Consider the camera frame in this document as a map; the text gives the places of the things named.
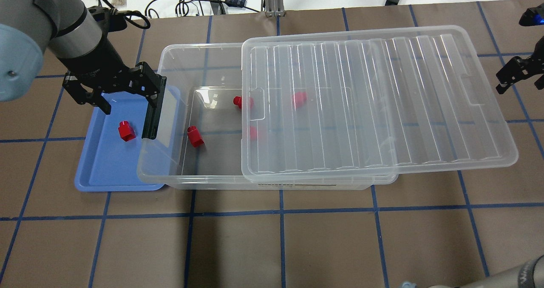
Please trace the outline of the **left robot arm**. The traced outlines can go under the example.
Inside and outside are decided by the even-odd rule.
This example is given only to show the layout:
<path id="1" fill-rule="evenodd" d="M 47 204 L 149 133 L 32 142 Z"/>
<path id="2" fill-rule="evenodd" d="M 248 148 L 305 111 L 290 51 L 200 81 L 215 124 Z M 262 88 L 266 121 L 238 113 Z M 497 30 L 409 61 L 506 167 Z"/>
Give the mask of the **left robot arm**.
<path id="1" fill-rule="evenodd" d="M 145 62 L 128 67 L 108 40 L 110 32 L 130 23 L 149 29 L 139 11 L 87 8 L 82 0 L 1 0 L 1 100 L 21 98 L 43 67 L 49 49 L 66 67 L 63 87 L 78 104 L 110 114 L 104 94 L 128 92 L 146 98 L 158 110 L 166 78 Z"/>

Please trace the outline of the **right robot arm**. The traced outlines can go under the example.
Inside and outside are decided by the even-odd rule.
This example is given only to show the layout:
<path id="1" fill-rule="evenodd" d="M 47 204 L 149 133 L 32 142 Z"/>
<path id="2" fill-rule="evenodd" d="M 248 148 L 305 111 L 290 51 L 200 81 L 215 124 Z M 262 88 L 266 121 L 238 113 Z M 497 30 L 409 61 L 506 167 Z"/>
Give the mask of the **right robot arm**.
<path id="1" fill-rule="evenodd" d="M 532 119 L 523 92 L 524 81 L 498 96 L 519 151 L 513 166 L 424 175 L 435 190 L 452 181 L 459 203 L 381 207 L 389 286 L 516 287 L 531 263 L 543 286 L 543 111 Z"/>

